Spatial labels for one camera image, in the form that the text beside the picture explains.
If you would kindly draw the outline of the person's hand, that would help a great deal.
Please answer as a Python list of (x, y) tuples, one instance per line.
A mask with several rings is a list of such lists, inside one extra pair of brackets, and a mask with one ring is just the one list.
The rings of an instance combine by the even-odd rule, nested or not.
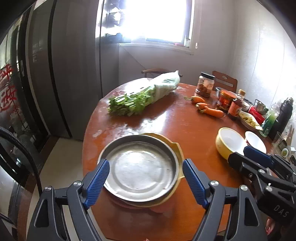
[(281, 237), (282, 225), (268, 217), (266, 221), (265, 231), (268, 238)]

